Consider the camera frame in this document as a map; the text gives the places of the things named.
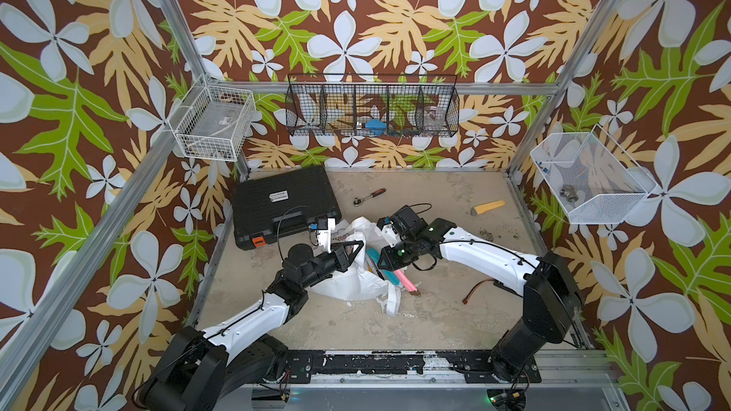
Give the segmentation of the white tote bag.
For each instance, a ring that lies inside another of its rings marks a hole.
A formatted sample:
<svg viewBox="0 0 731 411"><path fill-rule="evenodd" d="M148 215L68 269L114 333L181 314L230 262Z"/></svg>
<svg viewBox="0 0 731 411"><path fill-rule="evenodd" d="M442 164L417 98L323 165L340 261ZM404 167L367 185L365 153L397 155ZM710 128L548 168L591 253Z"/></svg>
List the white tote bag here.
<svg viewBox="0 0 731 411"><path fill-rule="evenodd" d="M362 241L364 247L347 271L335 271L331 278L314 285L310 291L334 299L355 302L376 300L390 317L397 315L404 286L396 274L375 270L381 250L388 245L382 231L365 217L335 226L333 241Z"/></svg>

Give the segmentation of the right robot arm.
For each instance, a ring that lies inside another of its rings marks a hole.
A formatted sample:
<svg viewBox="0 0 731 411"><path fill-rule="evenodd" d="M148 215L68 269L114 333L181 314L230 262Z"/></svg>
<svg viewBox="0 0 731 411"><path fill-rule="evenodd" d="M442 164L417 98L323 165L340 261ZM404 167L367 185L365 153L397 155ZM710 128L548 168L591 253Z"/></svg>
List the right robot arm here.
<svg viewBox="0 0 731 411"><path fill-rule="evenodd" d="M545 344L561 344L584 307L568 260L553 252L521 253L485 241L453 222L437 218L428 224L417 217L383 218L377 228L388 244L380 268L395 272L430 255L475 269L523 299L523 315L496 346L487 374L512 382Z"/></svg>

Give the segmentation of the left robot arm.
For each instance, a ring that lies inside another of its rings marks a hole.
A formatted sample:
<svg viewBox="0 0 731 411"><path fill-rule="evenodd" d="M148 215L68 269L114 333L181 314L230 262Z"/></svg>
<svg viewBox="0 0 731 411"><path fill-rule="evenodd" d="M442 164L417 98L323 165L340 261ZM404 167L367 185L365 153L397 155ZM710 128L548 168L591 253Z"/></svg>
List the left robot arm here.
<svg viewBox="0 0 731 411"><path fill-rule="evenodd" d="M214 327L186 327L171 340L152 376L132 394L146 410L213 410L243 384L279 377L287 348L268 333L296 316L308 289L346 272L362 241L336 243L316 255L309 245L290 248L282 268L257 303Z"/></svg>

